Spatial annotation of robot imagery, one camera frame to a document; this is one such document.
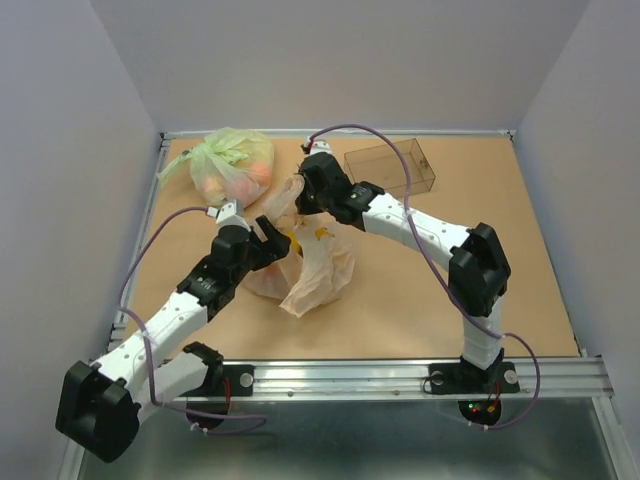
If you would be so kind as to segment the orange translucent plastic bag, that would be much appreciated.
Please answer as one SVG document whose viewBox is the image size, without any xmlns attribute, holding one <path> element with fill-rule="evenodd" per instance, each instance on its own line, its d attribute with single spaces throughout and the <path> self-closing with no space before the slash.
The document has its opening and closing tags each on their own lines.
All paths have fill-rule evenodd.
<svg viewBox="0 0 640 480">
<path fill-rule="evenodd" d="M 337 222 L 297 212 L 295 200 L 303 187 L 300 175 L 289 177 L 265 200 L 262 214 L 281 233 L 292 231 L 304 256 L 289 250 L 284 259 L 249 273 L 243 281 L 247 290 L 277 300 L 280 309 L 297 318 L 338 299 L 355 267 L 352 244 L 338 233 Z"/>
</svg>

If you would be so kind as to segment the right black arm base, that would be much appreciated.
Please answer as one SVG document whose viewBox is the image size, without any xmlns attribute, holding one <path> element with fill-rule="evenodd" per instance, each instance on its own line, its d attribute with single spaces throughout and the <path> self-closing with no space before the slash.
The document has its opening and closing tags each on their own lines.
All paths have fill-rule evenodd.
<svg viewBox="0 0 640 480">
<path fill-rule="evenodd" d="M 496 429 L 502 416 L 502 395 L 519 393 L 520 385 L 512 362 L 498 361 L 482 370 L 460 359 L 430 364 L 421 389 L 430 395 L 462 396 L 457 405 L 465 420 Z"/>
</svg>

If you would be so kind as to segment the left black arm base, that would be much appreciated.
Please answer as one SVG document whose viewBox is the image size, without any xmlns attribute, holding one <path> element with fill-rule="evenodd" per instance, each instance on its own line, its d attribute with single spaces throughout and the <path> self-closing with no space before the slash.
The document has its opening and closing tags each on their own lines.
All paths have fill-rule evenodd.
<svg viewBox="0 0 640 480">
<path fill-rule="evenodd" d="M 253 394 L 255 367 L 250 364 L 223 366 L 215 372 L 209 370 L 201 386 L 186 391 L 186 408 L 217 415 L 228 415 L 233 397 Z"/>
</svg>

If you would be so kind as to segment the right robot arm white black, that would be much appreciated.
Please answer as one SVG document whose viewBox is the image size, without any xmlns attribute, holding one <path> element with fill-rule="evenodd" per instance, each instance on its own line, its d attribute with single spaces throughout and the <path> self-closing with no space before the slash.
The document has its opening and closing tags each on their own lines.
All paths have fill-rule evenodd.
<svg viewBox="0 0 640 480">
<path fill-rule="evenodd" d="M 351 182 L 337 159 L 326 152 L 305 158 L 298 174 L 305 181 L 296 200 L 299 213 L 328 213 L 343 225 L 424 252 L 448 274 L 446 292 L 464 319 L 461 381 L 472 390 L 491 384 L 502 350 L 500 318 L 511 275 L 495 230 L 484 223 L 470 228 L 407 209 L 374 184 Z"/>
</svg>

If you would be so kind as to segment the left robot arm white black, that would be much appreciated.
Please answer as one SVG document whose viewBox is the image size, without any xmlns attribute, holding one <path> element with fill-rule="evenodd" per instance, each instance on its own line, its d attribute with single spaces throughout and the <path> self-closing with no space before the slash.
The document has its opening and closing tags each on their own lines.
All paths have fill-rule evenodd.
<svg viewBox="0 0 640 480">
<path fill-rule="evenodd" d="M 169 354 L 207 325 L 251 271 L 285 258 L 291 240 L 264 216 L 250 226 L 233 214 L 219 223 L 208 255 L 139 330 L 97 360 L 66 372 L 56 429 L 106 463 L 133 443 L 139 427 L 162 408 L 220 424 L 230 419 L 231 387 L 224 359 L 201 342 Z"/>
</svg>

